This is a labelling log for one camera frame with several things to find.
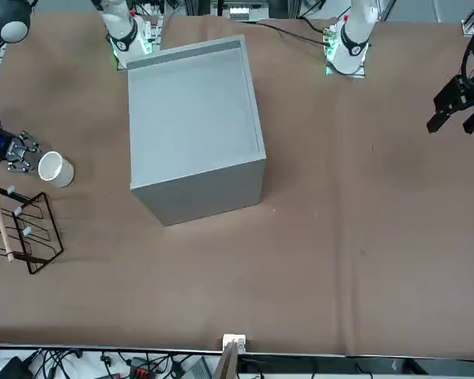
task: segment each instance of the white cup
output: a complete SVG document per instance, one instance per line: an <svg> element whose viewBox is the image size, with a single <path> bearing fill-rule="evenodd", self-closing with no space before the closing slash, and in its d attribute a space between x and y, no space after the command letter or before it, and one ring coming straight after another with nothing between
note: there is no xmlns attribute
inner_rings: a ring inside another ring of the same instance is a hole
<svg viewBox="0 0 474 379"><path fill-rule="evenodd" d="M67 187L73 180L73 166L57 152L47 152L39 161L39 176L55 187Z"/></svg>

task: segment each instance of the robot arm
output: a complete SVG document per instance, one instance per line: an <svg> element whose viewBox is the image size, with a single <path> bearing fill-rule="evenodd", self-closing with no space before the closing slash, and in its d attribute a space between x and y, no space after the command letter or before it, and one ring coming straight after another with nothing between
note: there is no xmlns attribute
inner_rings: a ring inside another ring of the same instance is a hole
<svg viewBox="0 0 474 379"><path fill-rule="evenodd" d="M374 24L378 20L376 0L352 0L346 21L337 22L337 39L327 60L345 75L360 67Z"/></svg>

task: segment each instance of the gray box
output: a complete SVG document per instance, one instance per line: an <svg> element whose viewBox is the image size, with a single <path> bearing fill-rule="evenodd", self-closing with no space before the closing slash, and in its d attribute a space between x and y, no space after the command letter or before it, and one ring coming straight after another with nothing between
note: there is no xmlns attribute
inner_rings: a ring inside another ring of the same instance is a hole
<svg viewBox="0 0 474 379"><path fill-rule="evenodd" d="M128 63L131 190L164 225L257 204L265 146L244 36Z"/></svg>

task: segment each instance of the wooden dowel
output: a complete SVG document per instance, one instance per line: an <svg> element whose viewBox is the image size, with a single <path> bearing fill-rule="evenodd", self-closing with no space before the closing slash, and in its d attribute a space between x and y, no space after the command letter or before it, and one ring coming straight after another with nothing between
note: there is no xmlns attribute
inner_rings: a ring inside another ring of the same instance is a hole
<svg viewBox="0 0 474 379"><path fill-rule="evenodd" d="M10 247L9 235L7 234L6 223L4 223L3 221L1 208L0 208L0 234L2 235L3 245L6 249L7 259L9 259L9 262L14 261L13 250Z"/></svg>

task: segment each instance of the brown table surface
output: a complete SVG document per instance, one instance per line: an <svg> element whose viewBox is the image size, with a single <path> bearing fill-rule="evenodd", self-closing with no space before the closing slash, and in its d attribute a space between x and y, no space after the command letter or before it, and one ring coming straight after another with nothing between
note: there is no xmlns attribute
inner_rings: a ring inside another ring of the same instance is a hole
<svg viewBox="0 0 474 379"><path fill-rule="evenodd" d="M253 351L474 358L474 135L462 115L425 126L460 26L378 25L365 80L326 77L319 47L257 25L173 17L165 34L246 35L263 202L162 227L130 193L126 75L100 16L36 14L6 53L0 119L76 178L0 166L0 185L50 194L66 245L37 276L0 261L0 341L217 349L235 332Z"/></svg>

